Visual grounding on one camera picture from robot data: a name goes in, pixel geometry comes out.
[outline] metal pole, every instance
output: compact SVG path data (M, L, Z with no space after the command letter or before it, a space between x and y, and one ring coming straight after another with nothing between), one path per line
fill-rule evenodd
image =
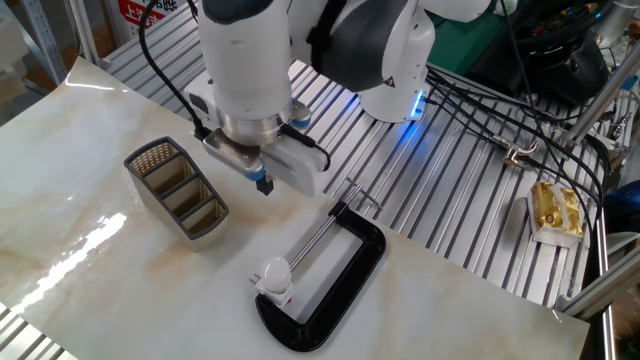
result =
M358 184L355 187L351 188L351 190L347 192L347 195L342 201L347 204L347 206L349 206L349 204L353 201L353 199L355 199L356 195L358 195L360 191L362 191L362 184ZM309 252L311 252L313 247L316 246L318 241L320 241L324 234L329 231L329 228L331 228L331 226L335 224L336 220L337 219L335 216L330 216L329 219L320 227L320 230L318 230L318 232L313 235L311 240L309 240L309 242L302 248L302 250L300 250L298 255L296 255L296 257L293 259L293 261L291 261L291 264L289 265L289 269L291 270L291 272L293 272L298 267L298 265L300 265L302 260L307 257Z
M76 30L84 58L90 63L100 66L100 57L98 57L98 50L96 50L96 43L93 39L91 24L89 24L84 2L82 0L64 1L67 11L70 10L69 20L71 20L72 27Z
M636 248L576 297L559 304L559 310L578 319L588 320L639 280L640 248Z
M587 111L582 114L578 121L576 121L576 124L567 133L566 139L569 147L579 144L584 136L587 135L609 104L618 96L622 83L636 71L638 64L640 64L640 46L636 45L611 79L609 79L598 97L593 100Z
M109 37L111 41L115 45L116 49L122 45L120 43L120 38L116 32L116 18L113 16L113 9L111 8L111 2L109 0L102 0L100 2L102 4L102 12L104 12L105 20L107 23L107 29L109 30Z
M49 21L44 14L40 0L20 0L20 4L22 4L22 7L29 17L29 22L33 27L33 32L38 43L38 46L35 48L38 48L38 50L34 49L32 44L33 40L31 40L26 30L21 27L23 37L27 41L27 46L29 46L30 51L34 52L34 55L53 82L56 83L56 85L60 85L62 80L67 77L67 68L64 66L62 56L60 56L58 44L53 37L53 31L51 31Z

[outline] metal rack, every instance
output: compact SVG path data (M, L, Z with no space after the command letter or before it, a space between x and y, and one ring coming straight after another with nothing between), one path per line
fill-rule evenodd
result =
M0 304L0 359L75 360L76 358Z
M20 4L29 17L29 22L31 23L37 40L37 42L34 41L24 26L22 26L22 24L20 25L22 36L29 47L29 51L42 65L49 77L51 77L56 84L60 84L67 76L67 69L62 61L58 44L53 36L40 0L20 0ZM9 6L5 3L5 0L0 0L0 12L16 18Z
M152 56L178 89L184 89L205 71L197 25L186 6L153 27L147 35L147 42ZM110 63L107 71L115 78L159 105L188 118L187 111L148 66L137 41L123 45L106 60ZM330 170L325 193L330 196L341 194L348 186L346 178L362 183L384 209L362 202L354 204L358 212L390 226L517 296L554 308L559 296L573 297L580 292L588 235L575 249L531 240L524 194L533 182L555 182L555 177L504 166L504 151L467 132L454 117L463 122L466 119L450 106L429 106L421 121L388 124L365 114L357 96L318 75L311 67L296 62L289 74L294 97L307 103L313 112L314 119L308 133L332 154L335 164L340 164ZM452 74L448 75L448 80L506 99ZM451 94L448 96L509 140L522 145L532 141L531 134L488 117ZM434 91L429 94L429 99L443 103L443 97ZM505 102L482 101L534 126L533 119ZM635 111L637 108L629 93L618 96L616 101L620 103L619 109L628 107ZM539 100L538 106L558 117L583 110L571 111L545 99ZM608 127L608 124L598 124L596 130L606 135ZM631 126L625 129L621 138L623 146L630 134ZM545 152L539 152L538 160L553 167ZM603 176L594 151L578 145L574 154L591 166L598 176ZM565 170L585 186L593 185L575 164L567 164ZM604 239L602 221L597 228L599 238ZM600 270L604 273L608 269L606 244L600 242L597 251ZM609 310L602 321L607 358L615 359ZM10 332L8 328L3 332L2 324L0 322L0 343L3 334ZM15 328L11 326L15 332L22 323ZM28 328L32 327L25 325L22 332ZM22 336L18 331L14 342ZM27 340L20 343L24 348L36 344ZM1 351L0 347L0 359L3 358Z

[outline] cable clip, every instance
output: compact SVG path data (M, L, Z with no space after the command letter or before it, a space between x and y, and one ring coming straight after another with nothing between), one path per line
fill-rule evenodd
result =
M528 149L524 149L520 145L514 143L513 141L507 140L500 135L493 135L492 138L495 142L498 143L498 145L507 149L507 154L502 159L505 165L519 167L526 171L533 171L533 168L530 165L522 162L520 158L530 157L531 155L533 155L538 149L539 144L537 141L531 143Z

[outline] metal bracket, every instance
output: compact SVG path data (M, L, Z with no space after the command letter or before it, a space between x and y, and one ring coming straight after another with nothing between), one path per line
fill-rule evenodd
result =
M627 254L572 299L560 296L556 309L581 320L588 320L640 279L640 248Z
M345 178L345 180L346 180L349 184L351 184L351 186L358 186L358 185L359 185L358 183L356 183L355 181L353 181L353 180L352 180L350 177L348 177L348 176ZM364 195L364 197L365 197L365 198L369 199L369 201L371 201L371 203L372 203L373 205L375 205L377 208L379 208L380 210L384 210L384 208L382 207L382 205L380 205L380 203L378 203L378 202L376 201L376 199L374 199L374 198L373 198L373 196L369 195L369 193L368 193L368 192L364 191L364 189L360 189L360 193L361 193L362 195Z
M629 147L622 145L619 142L615 142L613 144L613 151L617 152L619 155L627 155L629 154Z
M248 179L258 181L264 177L264 161L260 158L260 147L235 143L220 128L207 136L202 145L209 155Z
M103 58L100 59L100 68L102 70L109 69L111 67L111 65L112 65L111 60L107 60L107 59L103 59Z
M493 140L498 143L498 145L507 149L507 154L504 156L502 161L507 166L515 166L521 168L526 171L533 171L533 168L528 164L525 164L520 160L522 157L530 157L533 155L538 149L538 142L534 141L529 145L529 148L525 149L520 145L514 143L511 140L507 140L506 138L500 135L493 135Z
M611 126L609 136L611 137L612 140L618 140L620 135L622 135L622 133L624 132L624 128L627 126L632 116L633 116L633 113L628 112L622 117L622 119L618 124Z

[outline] metal grating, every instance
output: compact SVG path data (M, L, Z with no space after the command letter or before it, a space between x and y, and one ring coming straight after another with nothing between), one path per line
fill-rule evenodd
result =
M187 8L152 31L148 44L179 89L205 70L197 25ZM125 47L110 56L108 71L143 96L188 118L137 44ZM581 288L585 247L564 249L530 241L523 197L537 179L555 179L503 166L504 151L465 131L451 114L466 119L452 107L430 106L421 121L388 124L372 119L362 111L357 96L307 65L295 62L289 75L293 96L313 113L308 134L331 153L336 164L329 170L325 193L341 193L347 186L345 177L354 178L384 205L384 210L378 210L361 202L356 205L360 213L536 303L553 307L559 294L571 295ZM477 87L455 76L449 80ZM443 100L435 91L429 98ZM503 136L523 144L533 140L530 134L451 98ZM532 119L510 105L491 99L483 102L534 126ZM568 115L555 102L538 105L559 117ZM578 148L575 154L602 175L595 153ZM545 154L540 154L540 160L553 167ZM565 168L591 186L584 171L576 171L572 164Z
M0 360L75 360L18 315L0 304Z

